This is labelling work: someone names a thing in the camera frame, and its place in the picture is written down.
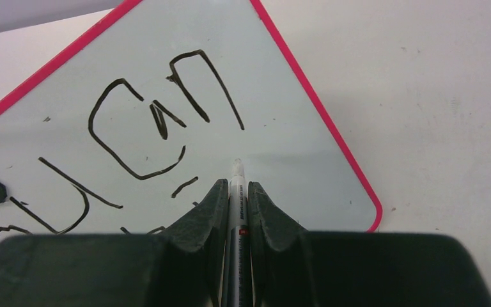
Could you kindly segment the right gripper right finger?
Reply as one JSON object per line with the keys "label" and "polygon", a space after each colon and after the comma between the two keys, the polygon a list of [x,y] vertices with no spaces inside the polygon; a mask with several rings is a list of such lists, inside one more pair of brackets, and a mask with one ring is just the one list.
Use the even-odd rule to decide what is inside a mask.
{"label": "right gripper right finger", "polygon": [[309,231],[248,187],[255,306],[491,306],[464,246],[447,235]]}

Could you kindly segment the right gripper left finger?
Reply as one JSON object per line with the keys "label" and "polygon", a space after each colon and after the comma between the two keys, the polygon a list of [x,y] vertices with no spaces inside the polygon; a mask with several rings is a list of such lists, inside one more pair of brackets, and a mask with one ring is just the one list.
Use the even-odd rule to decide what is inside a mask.
{"label": "right gripper left finger", "polygon": [[228,182],[155,235],[19,235],[0,243],[0,306],[218,306]]}

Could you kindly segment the black and white marker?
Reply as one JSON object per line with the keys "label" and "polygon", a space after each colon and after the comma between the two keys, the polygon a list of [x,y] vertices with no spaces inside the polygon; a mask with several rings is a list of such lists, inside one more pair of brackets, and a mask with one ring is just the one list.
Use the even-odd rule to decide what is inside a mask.
{"label": "black and white marker", "polygon": [[235,159],[228,189],[222,306],[252,306],[253,282],[244,165]]}

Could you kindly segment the red framed whiteboard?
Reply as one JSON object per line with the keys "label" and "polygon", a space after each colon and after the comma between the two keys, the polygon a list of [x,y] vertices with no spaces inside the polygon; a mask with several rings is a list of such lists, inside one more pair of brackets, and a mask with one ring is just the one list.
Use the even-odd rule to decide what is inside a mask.
{"label": "red framed whiteboard", "polygon": [[380,224],[259,1],[125,1],[0,101],[0,242],[168,227],[235,159],[309,230]]}

